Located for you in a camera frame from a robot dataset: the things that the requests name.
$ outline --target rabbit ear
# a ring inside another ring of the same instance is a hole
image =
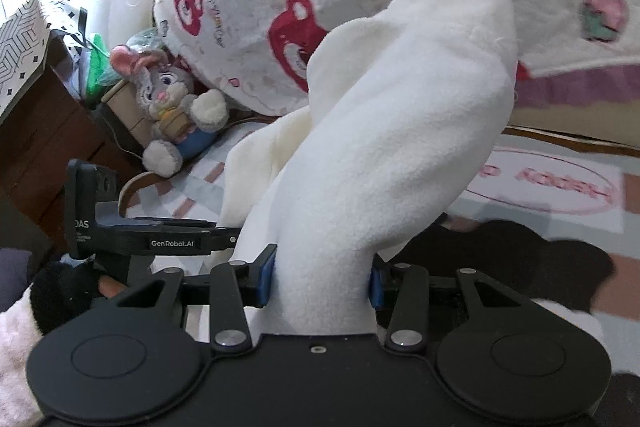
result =
[[[133,65],[133,73],[138,73],[142,68],[162,66],[168,62],[169,58],[164,51],[153,50],[151,52],[143,52],[138,55],[138,59]]]
[[[138,54],[129,49],[128,46],[116,46],[111,50],[109,63],[114,71],[122,76],[133,74],[133,67],[138,59]]]

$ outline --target circular pad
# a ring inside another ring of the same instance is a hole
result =
[[[45,414],[84,425],[151,417],[200,372],[198,344],[161,314],[103,307],[51,331],[27,379]]]
[[[536,335],[503,337],[494,343],[491,355],[501,368],[521,377],[546,377],[564,365],[564,349]]]
[[[91,378],[124,377],[145,359],[145,344],[126,335],[99,335],[84,341],[71,355],[74,367]]]
[[[588,333],[535,306],[484,309],[438,346],[444,383],[472,409],[507,423],[562,423],[590,412],[611,365]]]

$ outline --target black glove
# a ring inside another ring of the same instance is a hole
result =
[[[92,263],[78,267],[51,263],[38,272],[31,285],[31,309],[43,335],[87,311],[102,297],[98,281],[102,272]]]

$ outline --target red bear print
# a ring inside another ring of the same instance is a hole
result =
[[[268,31],[276,60],[298,87],[307,92],[306,65],[327,35],[316,23],[310,0],[287,0],[287,10],[278,15]]]
[[[175,10],[185,31],[196,36],[200,33],[200,18],[204,13],[202,0],[174,0]]]
[[[518,61],[518,69],[516,70],[516,80],[531,80],[529,70],[520,61]]]

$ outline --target metal screw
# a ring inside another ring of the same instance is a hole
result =
[[[417,346],[422,342],[422,335],[414,330],[398,330],[391,333],[391,342],[398,346]]]
[[[222,330],[214,337],[216,344],[226,347],[239,346],[246,340],[246,335],[239,330]]]

